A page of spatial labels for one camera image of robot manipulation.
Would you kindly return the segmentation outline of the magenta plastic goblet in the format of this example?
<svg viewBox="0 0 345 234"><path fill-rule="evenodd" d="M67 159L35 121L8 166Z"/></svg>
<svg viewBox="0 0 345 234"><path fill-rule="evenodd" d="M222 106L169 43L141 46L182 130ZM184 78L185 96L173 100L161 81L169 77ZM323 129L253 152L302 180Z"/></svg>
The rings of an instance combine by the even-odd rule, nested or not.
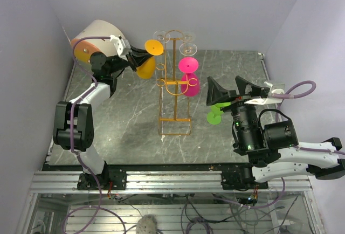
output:
<svg viewBox="0 0 345 234"><path fill-rule="evenodd" d="M181 81L181 92L187 97L194 97L200 92L200 82L195 72L198 70L199 63L193 57L186 57L180 60L178 69L183 72Z"/></svg>

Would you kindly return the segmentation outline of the green plastic goblet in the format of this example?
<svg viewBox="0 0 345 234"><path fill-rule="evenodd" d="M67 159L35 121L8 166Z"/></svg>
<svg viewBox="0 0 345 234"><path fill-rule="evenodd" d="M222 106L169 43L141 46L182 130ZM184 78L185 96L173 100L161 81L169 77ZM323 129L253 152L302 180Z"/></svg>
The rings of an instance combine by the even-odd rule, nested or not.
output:
<svg viewBox="0 0 345 234"><path fill-rule="evenodd" d="M222 114L224 113L221 109L229 106L230 102L217 103L211 106L211 111L207 114L207 122L211 125L218 125L221 123Z"/></svg>

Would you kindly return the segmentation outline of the clear glass tumbler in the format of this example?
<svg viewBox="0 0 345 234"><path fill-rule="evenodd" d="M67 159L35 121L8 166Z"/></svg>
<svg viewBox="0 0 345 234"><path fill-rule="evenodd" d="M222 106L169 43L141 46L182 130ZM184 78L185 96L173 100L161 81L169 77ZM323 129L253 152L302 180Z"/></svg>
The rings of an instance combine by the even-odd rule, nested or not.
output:
<svg viewBox="0 0 345 234"><path fill-rule="evenodd" d="M153 34L153 38L165 44L170 41L170 33L164 30L158 30Z"/></svg>

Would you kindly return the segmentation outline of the orange plastic goblet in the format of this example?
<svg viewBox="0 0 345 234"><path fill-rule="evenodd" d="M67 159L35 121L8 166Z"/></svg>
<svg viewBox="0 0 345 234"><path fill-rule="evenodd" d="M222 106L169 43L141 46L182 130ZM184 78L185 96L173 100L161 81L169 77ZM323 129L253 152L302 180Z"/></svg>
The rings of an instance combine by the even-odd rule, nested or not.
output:
<svg viewBox="0 0 345 234"><path fill-rule="evenodd" d="M151 57L137 68L136 74L142 79L149 79L153 76L156 69L156 56L160 56L163 53L164 47L156 39L147 40L144 47L151 54Z"/></svg>

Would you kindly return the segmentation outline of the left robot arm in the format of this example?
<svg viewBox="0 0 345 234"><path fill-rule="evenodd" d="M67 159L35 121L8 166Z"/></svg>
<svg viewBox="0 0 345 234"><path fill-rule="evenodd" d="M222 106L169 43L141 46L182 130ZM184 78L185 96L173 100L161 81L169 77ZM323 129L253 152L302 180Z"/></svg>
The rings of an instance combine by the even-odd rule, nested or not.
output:
<svg viewBox="0 0 345 234"><path fill-rule="evenodd" d="M104 189L109 185L108 165L93 146L93 113L115 93L118 77L127 67L137 71L152 60L153 55L137 48L131 49L125 58L96 51L89 59L94 77L90 87L71 101L57 103L53 142L70 151L81 164L78 188Z"/></svg>

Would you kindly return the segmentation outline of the clear round wine glass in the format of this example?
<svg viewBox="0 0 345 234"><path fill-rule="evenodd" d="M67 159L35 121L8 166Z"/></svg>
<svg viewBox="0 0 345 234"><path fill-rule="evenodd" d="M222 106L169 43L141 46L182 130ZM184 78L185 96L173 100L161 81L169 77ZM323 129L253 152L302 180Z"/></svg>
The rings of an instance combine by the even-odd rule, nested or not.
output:
<svg viewBox="0 0 345 234"><path fill-rule="evenodd" d="M195 40L196 35L193 32L186 31L182 33L181 41L184 43L191 43Z"/></svg>

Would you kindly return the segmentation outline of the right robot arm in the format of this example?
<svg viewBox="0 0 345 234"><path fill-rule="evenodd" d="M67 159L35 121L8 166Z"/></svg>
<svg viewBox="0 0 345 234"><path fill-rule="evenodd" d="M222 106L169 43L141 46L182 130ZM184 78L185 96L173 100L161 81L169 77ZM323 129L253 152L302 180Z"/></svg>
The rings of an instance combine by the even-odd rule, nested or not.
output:
<svg viewBox="0 0 345 234"><path fill-rule="evenodd" d="M255 183L295 175L314 176L318 180L335 180L344 176L344 159L340 158L342 143L333 137L321 143L300 142L293 121L282 111L257 106L280 105L284 100L305 97L316 89L302 94L285 92L284 84L266 81L257 86L236 76L236 90L227 90L208 77L208 106L221 104L220 110L232 116L233 150L247 156L251 170L238 174L238 184L247 189Z"/></svg>

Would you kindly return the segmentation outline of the clear flute wine glass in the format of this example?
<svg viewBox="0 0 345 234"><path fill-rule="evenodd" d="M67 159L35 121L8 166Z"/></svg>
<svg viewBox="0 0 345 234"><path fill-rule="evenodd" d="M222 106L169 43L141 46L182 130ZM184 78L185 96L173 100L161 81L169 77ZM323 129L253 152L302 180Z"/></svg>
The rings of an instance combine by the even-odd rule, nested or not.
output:
<svg viewBox="0 0 345 234"><path fill-rule="evenodd" d="M197 46L194 43L183 43L179 47L180 54L185 57L194 56L197 53Z"/></svg>

